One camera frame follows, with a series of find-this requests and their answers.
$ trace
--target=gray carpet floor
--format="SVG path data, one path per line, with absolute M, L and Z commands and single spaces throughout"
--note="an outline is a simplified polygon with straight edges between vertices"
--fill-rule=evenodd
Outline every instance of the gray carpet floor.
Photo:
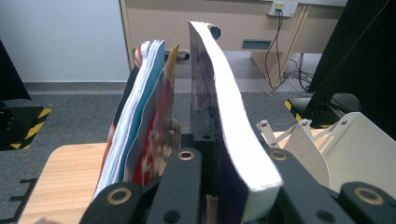
M 244 92 L 247 116 L 255 125 L 267 119 L 274 131 L 285 131 L 295 123 L 283 105 L 292 92 Z M 35 104 L 52 111 L 30 149 L 0 151 L 0 219 L 13 217 L 19 202 L 11 196 L 23 195 L 27 184 L 22 179 L 39 177 L 50 153 L 57 147 L 71 144 L 101 143 L 107 138 L 120 94 L 38 94 L 32 95 Z M 190 101 L 188 93 L 175 94 L 174 119 L 182 132 L 190 129 Z

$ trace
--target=wooden surface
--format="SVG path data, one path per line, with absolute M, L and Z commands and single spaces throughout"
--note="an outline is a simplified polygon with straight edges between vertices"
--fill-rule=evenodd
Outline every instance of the wooden surface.
M 43 217 L 60 223 L 79 223 L 91 201 L 106 143 L 59 147 L 37 181 L 19 223 Z
M 313 136 L 317 135 L 318 133 L 323 132 L 323 129 L 311 129 L 311 133 Z M 283 132 L 274 132 L 275 137 L 279 137 Z M 323 141 L 326 139 L 327 134 L 324 135 L 323 137 L 319 138 L 317 141 L 314 142 L 316 147 L 320 147 L 320 145 L 323 143 Z M 278 142 L 277 144 L 279 145 L 280 148 L 283 148 L 286 143 L 288 143 L 289 137 L 286 137 L 282 141 Z

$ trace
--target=book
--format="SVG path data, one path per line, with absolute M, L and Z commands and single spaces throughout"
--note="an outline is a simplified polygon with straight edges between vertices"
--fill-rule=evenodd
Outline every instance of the book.
M 164 41 L 141 44 L 134 69 L 110 126 L 102 170 L 93 198 L 105 187 L 132 181 L 143 187 L 163 173 L 174 146 L 166 145 L 165 123 L 171 117 L 175 46 L 164 64 Z
M 258 220 L 272 208 L 282 179 L 250 126 L 233 72 L 215 40 L 220 28 L 198 21 L 189 27 L 191 115 L 210 106 L 219 133 L 219 221 Z

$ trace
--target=power outlet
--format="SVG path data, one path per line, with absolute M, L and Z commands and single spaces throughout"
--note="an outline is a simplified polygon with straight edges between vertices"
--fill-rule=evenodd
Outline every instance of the power outlet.
M 286 2 L 274 1 L 270 7 L 270 10 L 268 11 L 268 15 L 279 16 L 279 13 L 276 10 L 280 9 L 283 11 L 283 9 L 285 8 L 285 5 L 286 5 Z
M 279 12 L 277 9 L 282 10 L 283 17 L 293 17 L 296 12 L 298 3 L 296 2 L 279 2 L 274 1 L 270 6 L 270 10 L 268 11 L 268 15 L 270 16 L 279 16 Z

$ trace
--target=black cable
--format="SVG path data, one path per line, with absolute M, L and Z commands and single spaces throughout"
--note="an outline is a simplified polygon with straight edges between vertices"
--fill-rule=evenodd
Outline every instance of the black cable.
M 283 78 L 288 78 L 288 77 L 297 77 L 298 78 L 298 71 L 284 73 Z M 305 81 L 307 84 L 311 84 L 312 77 L 301 77 L 301 80 Z
M 265 54 L 265 59 L 264 59 L 265 72 L 267 73 L 268 82 L 270 84 L 271 90 L 273 90 L 273 91 L 276 91 L 276 89 L 280 86 L 280 84 L 282 84 L 285 81 L 285 79 L 282 80 L 282 76 L 280 74 L 281 73 L 280 57 L 279 57 L 279 49 L 278 49 L 278 45 L 277 45 L 277 37 L 279 36 L 279 31 L 280 31 L 280 28 L 282 27 L 282 22 L 283 22 L 283 11 L 282 11 L 282 9 L 276 9 L 276 12 L 278 13 L 278 19 L 279 19 L 278 25 L 277 25 L 276 36 L 275 36 L 274 40 L 272 41 L 270 48 L 267 50 L 267 53 Z M 268 54 L 270 53 L 270 50 L 271 50 L 272 46 L 274 45 L 274 43 L 276 43 L 276 55 L 277 55 L 277 62 L 278 62 L 278 69 L 279 69 L 279 80 L 280 80 L 280 83 L 276 88 L 274 88 L 271 84 L 271 78 L 270 78 L 270 74 L 269 74 L 268 68 L 267 68 Z
M 289 72 L 289 73 L 286 73 L 286 72 L 285 72 L 285 74 L 290 74 L 290 73 L 294 73 L 294 72 L 297 72 L 297 73 L 298 73 L 299 68 L 298 68 L 297 62 L 294 61 L 293 59 L 289 59 L 289 60 L 292 61 L 292 62 L 294 63 L 295 70 L 294 70 L 293 72 Z M 302 69 L 301 69 L 301 74 L 304 74 L 304 75 L 306 75 L 306 76 L 308 76 L 308 77 L 313 77 L 313 76 L 314 76 L 313 73 L 305 72 L 305 71 L 303 71 Z
M 298 67 L 298 81 L 300 83 L 301 88 L 303 88 L 303 90 L 305 92 L 308 92 L 308 90 L 305 88 L 305 86 L 303 85 L 303 83 L 301 81 L 302 80 L 301 73 L 302 73 L 302 70 L 303 70 L 303 59 L 304 59 L 304 54 L 301 53 L 300 54 L 300 59 L 299 59 L 299 67 Z

